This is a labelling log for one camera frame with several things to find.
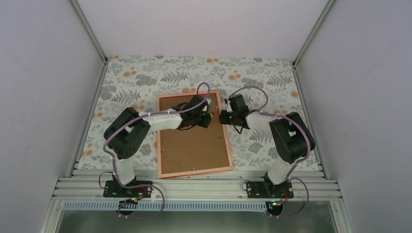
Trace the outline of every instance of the wooden board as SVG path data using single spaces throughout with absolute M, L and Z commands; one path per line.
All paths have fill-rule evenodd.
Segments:
M 200 92 L 206 97 L 207 92 Z M 169 109 L 189 102 L 196 93 L 157 96 L 157 108 Z M 226 127 L 219 122 L 222 109 L 218 91 L 211 91 L 209 112 L 217 110 L 208 128 L 199 126 L 186 131 L 162 130 L 157 132 L 157 173 L 159 178 L 196 175 L 233 170 L 232 155 Z

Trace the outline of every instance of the floral tablecloth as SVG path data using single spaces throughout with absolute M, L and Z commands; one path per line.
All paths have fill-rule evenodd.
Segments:
M 285 59 L 210 58 L 168 56 L 112 56 L 98 98 L 79 169 L 111 169 L 111 157 L 102 151 L 103 133 L 126 108 L 156 111 L 156 96 L 193 92 L 201 82 L 210 84 L 223 98 L 246 86 L 263 88 L 269 103 L 263 111 L 286 114 L 302 105 L 293 78 L 291 62 Z M 241 91 L 250 108 L 265 98 L 258 90 Z M 238 134 L 227 126 L 234 170 L 268 170 L 278 158 L 270 132 L 244 130 Z M 133 159 L 135 169 L 157 169 L 156 133 L 147 135 Z M 318 171 L 314 154 L 297 170 Z

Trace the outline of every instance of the vent grille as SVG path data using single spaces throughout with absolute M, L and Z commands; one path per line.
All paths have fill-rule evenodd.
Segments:
M 115 200 L 68 200 L 64 210 L 117 210 L 119 201 Z M 122 210 L 158 211 L 161 201 L 139 201 Z M 266 210 L 263 201 L 166 201 L 164 211 L 248 211 Z

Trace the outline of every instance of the wooden frame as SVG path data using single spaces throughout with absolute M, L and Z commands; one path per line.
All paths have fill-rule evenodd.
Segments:
M 200 95 L 207 94 L 207 91 L 199 92 Z M 222 103 L 220 102 L 220 95 L 218 91 L 210 91 L 209 94 L 216 94 L 217 97 L 217 104 L 219 107 L 219 111 L 222 110 Z M 196 92 L 190 93 L 181 93 L 181 94 L 170 94 L 170 95 L 160 95 L 157 96 L 157 109 L 160 110 L 160 99 L 161 98 L 168 98 L 168 97 L 177 97 L 177 96 L 189 96 L 189 95 L 196 95 Z M 161 160 L 161 143 L 160 143 L 160 133 L 157 132 L 157 174 L 160 179 L 162 178 L 170 178 L 170 177 L 177 177 L 177 176 L 189 176 L 189 175 L 198 175 L 210 172 L 221 172 L 221 171 L 231 171 L 233 170 L 233 161 L 232 161 L 232 153 L 229 147 L 229 140 L 227 139 L 227 131 L 226 127 L 222 125 L 223 129 L 223 137 L 226 145 L 226 152 L 227 158 L 229 160 L 229 166 L 225 167 L 218 167 L 218 168 L 210 168 L 210 169 L 203 169 L 203 170 L 196 170 L 196 171 L 185 171 L 185 172 L 175 172 L 175 173 L 167 173 L 162 174 L 162 160 Z

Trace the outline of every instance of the white wall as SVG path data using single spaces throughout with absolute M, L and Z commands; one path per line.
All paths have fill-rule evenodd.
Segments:
M 67 0 L 0 2 L 0 232 L 37 232 L 103 64 Z
M 298 74 L 356 232 L 411 232 L 412 2 L 338 0 Z
M 78 0 L 106 56 L 295 59 L 327 0 Z

